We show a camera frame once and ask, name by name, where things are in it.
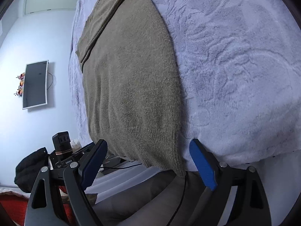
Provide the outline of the fruit wall decoration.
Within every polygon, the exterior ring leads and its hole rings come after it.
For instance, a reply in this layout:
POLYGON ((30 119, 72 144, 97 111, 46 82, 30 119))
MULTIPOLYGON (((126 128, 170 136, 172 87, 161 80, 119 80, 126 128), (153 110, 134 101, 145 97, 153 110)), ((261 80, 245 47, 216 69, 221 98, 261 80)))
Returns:
POLYGON ((25 77, 25 73, 22 73, 16 77, 16 79, 19 80, 19 85, 17 91, 14 94, 15 96, 22 97, 23 95, 24 77, 25 77))

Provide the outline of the wall mounted television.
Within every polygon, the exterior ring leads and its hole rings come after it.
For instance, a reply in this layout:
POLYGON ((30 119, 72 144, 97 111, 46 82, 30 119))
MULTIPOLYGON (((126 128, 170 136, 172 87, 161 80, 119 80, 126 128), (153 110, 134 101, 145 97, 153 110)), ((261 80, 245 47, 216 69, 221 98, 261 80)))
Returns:
POLYGON ((47 105, 47 73, 49 61, 26 65, 22 92, 22 109, 47 105))

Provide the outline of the red floor rug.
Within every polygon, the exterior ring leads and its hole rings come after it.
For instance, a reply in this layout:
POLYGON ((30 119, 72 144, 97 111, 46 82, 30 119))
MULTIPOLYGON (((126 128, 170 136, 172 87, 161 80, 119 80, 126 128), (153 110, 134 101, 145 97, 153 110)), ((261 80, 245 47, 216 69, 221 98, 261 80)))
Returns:
MULTIPOLYGON (((68 196, 66 193, 64 193, 65 189, 60 188, 59 191, 69 224, 77 225, 74 213, 68 200, 68 196)), ((1 186, 1 205, 17 225, 24 225, 27 203, 30 195, 31 193, 23 192, 19 188, 1 186)))

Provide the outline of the olive brown knit sweater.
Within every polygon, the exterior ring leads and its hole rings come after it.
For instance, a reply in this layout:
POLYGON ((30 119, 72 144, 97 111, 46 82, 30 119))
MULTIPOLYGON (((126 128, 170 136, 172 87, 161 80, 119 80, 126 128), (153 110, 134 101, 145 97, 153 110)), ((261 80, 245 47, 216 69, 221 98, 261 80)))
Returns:
POLYGON ((110 153, 183 176, 181 87, 152 0, 97 0, 78 42, 88 131, 110 153))

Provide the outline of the black garment on chair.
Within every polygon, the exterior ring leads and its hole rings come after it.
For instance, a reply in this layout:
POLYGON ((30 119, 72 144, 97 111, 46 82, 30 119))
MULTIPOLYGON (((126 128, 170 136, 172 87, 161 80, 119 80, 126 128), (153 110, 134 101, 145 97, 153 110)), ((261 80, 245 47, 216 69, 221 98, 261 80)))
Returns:
POLYGON ((40 169, 49 165, 45 147, 26 156, 15 168, 14 183, 25 193, 31 193, 40 169))

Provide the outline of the lavender embossed bedspread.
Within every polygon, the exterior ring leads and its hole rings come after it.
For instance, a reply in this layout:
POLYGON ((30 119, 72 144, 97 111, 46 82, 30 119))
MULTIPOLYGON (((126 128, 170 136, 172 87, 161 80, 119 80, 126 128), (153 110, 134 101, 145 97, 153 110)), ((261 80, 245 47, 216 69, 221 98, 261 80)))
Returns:
POLYGON ((300 150, 300 28, 282 0, 152 0, 183 92, 179 151, 199 139, 232 165, 300 150))

